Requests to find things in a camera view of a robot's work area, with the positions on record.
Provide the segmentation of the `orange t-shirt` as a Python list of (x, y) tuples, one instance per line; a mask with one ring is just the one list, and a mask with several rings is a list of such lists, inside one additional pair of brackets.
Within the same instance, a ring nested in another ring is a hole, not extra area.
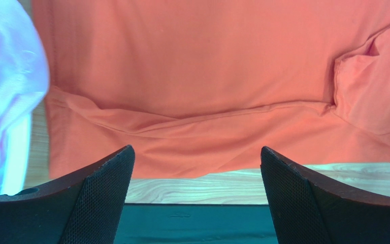
[(49, 176), (130, 144), (135, 178), (390, 162), (390, 1), (32, 1)]

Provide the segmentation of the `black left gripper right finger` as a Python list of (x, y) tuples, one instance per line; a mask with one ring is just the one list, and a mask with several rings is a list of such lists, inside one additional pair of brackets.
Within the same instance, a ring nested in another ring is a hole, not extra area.
[(349, 186), (269, 147), (261, 174), (279, 243), (390, 243), (390, 197)]

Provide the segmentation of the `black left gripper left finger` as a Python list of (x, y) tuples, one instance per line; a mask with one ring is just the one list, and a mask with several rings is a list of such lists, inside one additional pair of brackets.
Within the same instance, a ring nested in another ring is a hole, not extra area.
[(0, 243), (113, 243), (134, 163), (128, 145), (55, 180), (0, 195)]

